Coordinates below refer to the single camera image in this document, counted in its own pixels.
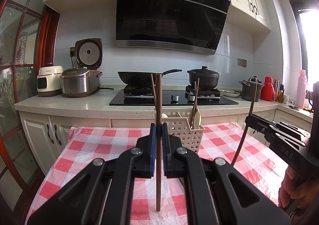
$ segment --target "frying pan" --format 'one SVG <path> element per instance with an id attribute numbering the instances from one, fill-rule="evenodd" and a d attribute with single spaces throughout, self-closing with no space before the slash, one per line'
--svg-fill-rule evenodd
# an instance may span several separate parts
<path id="1" fill-rule="evenodd" d="M 171 69 L 162 73 L 163 75 L 181 72 L 181 69 Z M 117 72 L 123 83 L 133 88 L 152 87 L 151 74 L 154 72 Z"/>

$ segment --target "red thermos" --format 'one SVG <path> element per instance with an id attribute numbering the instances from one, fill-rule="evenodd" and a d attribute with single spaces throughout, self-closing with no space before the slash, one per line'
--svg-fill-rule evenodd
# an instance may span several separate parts
<path id="1" fill-rule="evenodd" d="M 275 96 L 275 90 L 272 85 L 272 78 L 269 76 L 266 76 L 264 87 L 261 89 L 260 98 L 265 101 L 272 101 L 272 98 L 274 96 Z"/>

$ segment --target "gas stove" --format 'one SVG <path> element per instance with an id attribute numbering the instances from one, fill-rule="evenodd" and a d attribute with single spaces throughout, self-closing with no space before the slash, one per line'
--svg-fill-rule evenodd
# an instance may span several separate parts
<path id="1" fill-rule="evenodd" d="M 194 104 L 194 88 L 189 85 L 183 90 L 163 90 L 163 106 L 192 106 Z M 221 96 L 217 89 L 198 91 L 197 105 L 231 105 L 239 104 Z M 126 86 L 121 89 L 110 102 L 111 106 L 154 106 L 153 92 L 149 88 L 135 89 Z"/>

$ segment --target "white plastic basket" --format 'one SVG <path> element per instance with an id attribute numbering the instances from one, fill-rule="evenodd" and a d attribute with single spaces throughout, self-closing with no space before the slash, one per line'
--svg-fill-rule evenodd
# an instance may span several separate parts
<path id="1" fill-rule="evenodd" d="M 181 139 L 183 147 L 198 153 L 202 141 L 204 127 L 200 125 L 199 129 L 191 129 L 189 125 L 190 110 L 167 110 L 163 109 L 168 118 L 162 118 L 167 123 L 168 134 Z"/>

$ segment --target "pink thermos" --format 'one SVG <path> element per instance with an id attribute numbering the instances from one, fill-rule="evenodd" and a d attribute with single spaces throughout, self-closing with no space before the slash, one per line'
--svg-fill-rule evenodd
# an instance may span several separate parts
<path id="1" fill-rule="evenodd" d="M 300 109 L 303 108 L 303 105 L 305 103 L 307 85 L 308 83 L 306 78 L 306 70 L 301 69 L 298 77 L 297 95 L 295 101 L 295 105 L 298 106 Z"/>

